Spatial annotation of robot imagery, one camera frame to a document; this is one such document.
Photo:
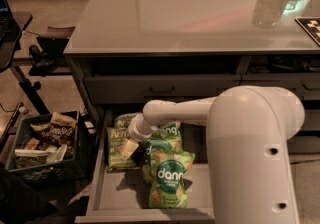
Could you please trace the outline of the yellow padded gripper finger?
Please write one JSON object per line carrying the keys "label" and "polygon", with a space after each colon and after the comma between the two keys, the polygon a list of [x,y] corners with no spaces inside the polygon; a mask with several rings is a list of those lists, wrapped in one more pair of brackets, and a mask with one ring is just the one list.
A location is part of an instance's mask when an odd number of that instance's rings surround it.
{"label": "yellow padded gripper finger", "polygon": [[134,139],[127,139],[124,142],[124,145],[120,154],[120,158],[123,160],[129,159],[133,155],[133,153],[136,151],[138,146],[139,146],[138,142],[135,141]]}

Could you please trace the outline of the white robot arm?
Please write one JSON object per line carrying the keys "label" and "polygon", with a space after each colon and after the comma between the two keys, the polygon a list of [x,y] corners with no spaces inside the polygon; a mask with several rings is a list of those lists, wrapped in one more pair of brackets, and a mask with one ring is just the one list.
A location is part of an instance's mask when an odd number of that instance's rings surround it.
{"label": "white robot arm", "polygon": [[142,142],[171,122],[204,126],[215,223],[300,224],[287,140],[304,120],[291,91],[237,86],[182,103],[152,100],[129,134]]}

